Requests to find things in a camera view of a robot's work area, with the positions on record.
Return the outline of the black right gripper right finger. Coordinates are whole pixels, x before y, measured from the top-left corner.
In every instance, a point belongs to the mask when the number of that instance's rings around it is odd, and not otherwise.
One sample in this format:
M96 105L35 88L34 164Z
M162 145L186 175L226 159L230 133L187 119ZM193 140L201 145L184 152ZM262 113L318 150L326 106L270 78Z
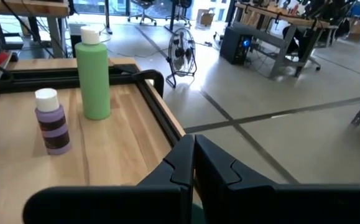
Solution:
M360 184L279 184L203 135L196 186L211 224L360 224Z

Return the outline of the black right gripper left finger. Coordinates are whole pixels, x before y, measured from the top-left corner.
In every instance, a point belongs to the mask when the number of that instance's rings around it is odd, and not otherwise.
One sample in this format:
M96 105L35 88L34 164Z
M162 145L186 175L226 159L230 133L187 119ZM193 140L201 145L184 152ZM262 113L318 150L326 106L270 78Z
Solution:
M190 224L194 137L184 135L137 185L61 186L33 194L24 224Z

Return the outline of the large green paint bottle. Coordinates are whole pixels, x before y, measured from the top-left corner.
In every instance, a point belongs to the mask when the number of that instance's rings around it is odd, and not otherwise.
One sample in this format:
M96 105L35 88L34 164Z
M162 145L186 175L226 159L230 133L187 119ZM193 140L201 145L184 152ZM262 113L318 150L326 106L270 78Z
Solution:
M98 30L80 27L81 42L75 45L84 116L102 120L111 113L108 50Z

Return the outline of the small purple paint bottle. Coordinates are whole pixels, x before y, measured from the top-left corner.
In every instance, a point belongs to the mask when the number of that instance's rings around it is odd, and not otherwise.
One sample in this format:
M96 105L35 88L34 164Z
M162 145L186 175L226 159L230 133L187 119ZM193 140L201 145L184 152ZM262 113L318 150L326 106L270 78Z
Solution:
M68 125L58 92L53 88L35 91L35 115L50 155L61 155L71 148Z

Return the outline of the black floor fan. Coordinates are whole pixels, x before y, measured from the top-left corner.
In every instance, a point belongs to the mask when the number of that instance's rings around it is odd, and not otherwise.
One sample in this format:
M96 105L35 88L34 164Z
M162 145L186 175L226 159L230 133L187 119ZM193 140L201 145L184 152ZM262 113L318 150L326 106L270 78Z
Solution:
M166 61L170 66L171 74L165 81L176 88L176 77L195 77L197 71L196 46L191 32L186 28L177 29L168 44L168 57Z

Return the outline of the black computer tower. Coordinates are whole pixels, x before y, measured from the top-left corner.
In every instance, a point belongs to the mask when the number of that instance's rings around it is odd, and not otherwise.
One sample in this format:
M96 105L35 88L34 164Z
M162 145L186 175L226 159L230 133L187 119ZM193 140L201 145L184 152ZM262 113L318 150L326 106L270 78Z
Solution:
M251 45L252 36L239 30L227 27L221 41L219 54L232 65L241 65L246 61L246 55Z

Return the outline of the black office chair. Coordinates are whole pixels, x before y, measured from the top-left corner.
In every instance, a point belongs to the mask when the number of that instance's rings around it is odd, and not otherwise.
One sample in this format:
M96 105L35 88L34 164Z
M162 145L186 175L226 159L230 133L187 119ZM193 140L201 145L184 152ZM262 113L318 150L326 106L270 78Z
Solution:
M295 25L288 26L282 34L284 40L289 42L286 52L283 54L283 66L295 68L294 77L299 77L301 71L310 59L310 55L316 46L317 40L322 33L321 28L297 28Z
M146 10L154 5L154 0L131 0L131 3L139 6L142 9L142 12L140 14L128 16L128 22L130 22L132 18L135 18L136 20L139 20L139 24L142 25L145 22L145 19L149 19L154 26L157 25L157 21L152 16L146 14Z
M187 9L192 6L192 0L170 0L172 3L171 13L165 17L165 20L184 21L184 26L191 27L190 19L187 17Z

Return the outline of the cardboard box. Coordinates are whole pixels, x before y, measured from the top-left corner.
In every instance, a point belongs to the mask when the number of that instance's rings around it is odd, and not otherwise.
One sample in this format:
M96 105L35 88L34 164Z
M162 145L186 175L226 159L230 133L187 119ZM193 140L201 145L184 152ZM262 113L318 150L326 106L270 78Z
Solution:
M353 16L349 20L350 31L347 39L355 42L360 41L360 16Z
M210 9L199 9L196 22L201 26L210 26L215 16L214 11Z

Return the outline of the wood-top workbench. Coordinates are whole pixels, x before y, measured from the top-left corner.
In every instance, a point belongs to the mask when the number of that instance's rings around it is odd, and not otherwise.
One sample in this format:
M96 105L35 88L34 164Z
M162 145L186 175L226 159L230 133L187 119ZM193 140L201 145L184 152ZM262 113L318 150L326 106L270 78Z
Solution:
M65 23L62 21L70 15L70 3L68 0L61 2L43 0L0 0L0 14L12 15L16 19L20 16L45 17L51 38L54 58L66 58L65 47Z
M307 64L310 59L310 55L315 48L317 40L320 38L321 33L324 29L329 29L331 27L330 23L325 22L319 19L304 19L297 16L290 16L288 14L283 14L281 12L273 11L270 9L252 6L250 4L243 4L237 2L235 4L236 9L236 18L232 21L231 27L240 31L242 34L251 35L256 39L259 39L267 44L273 45L279 49L279 52L268 52L262 47L258 47L256 45L252 45L251 49L256 50L263 55L275 60L275 63L270 71L270 74L267 76L270 79L273 79L279 76L279 69L282 67L294 67L295 73L294 77L298 77L300 72ZM249 26L241 22L242 16L249 12L255 12L264 17L268 17L269 19L274 19L274 21L286 21L290 24L290 28L287 32L287 35L284 38L280 38L274 36L272 34L266 33L261 30L263 19L259 20L259 23L256 27ZM299 61L295 62L293 60L288 59L289 54L287 53L287 49L290 46L290 42L295 31L299 28L306 28L312 34L311 41L307 44L307 48L303 57L299 59Z

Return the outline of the black aluminium rig frame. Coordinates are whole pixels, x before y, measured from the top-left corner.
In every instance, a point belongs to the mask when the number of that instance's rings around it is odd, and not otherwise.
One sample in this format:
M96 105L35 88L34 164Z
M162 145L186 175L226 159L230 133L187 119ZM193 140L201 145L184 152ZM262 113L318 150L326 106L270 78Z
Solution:
M139 70L136 65L125 63L108 67L110 85L134 84L140 91L147 106L158 121L171 146L176 145L182 137L180 129L175 127L159 102L164 94L164 76L156 70ZM78 88L80 81L76 68L54 68L38 70L17 70L11 72L13 80L0 84L0 93L33 91L38 88Z

